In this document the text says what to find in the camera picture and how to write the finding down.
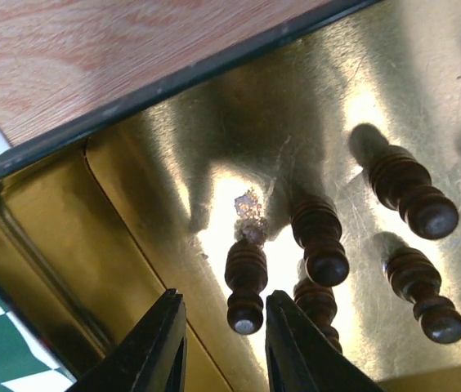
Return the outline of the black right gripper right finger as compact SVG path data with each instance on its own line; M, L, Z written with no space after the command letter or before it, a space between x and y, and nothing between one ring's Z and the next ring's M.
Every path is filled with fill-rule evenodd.
M266 359L271 391L380 391L340 354L284 291L266 298Z

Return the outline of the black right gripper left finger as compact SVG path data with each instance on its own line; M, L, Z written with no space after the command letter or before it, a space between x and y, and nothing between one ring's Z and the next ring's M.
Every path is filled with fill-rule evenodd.
M186 306L166 290L119 346L69 387L70 391L183 391L186 379Z

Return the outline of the gold metal tin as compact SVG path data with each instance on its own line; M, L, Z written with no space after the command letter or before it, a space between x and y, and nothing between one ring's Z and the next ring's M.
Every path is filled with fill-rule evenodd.
M359 124L409 150L459 211L445 238L384 207ZM291 292L305 198L331 202L350 266L342 352L388 391L461 391L461 340L430 341L383 273L391 232L461 314L461 1L0 1L0 299L77 380L168 288L186 389L266 391L266 315L227 322L226 255Z

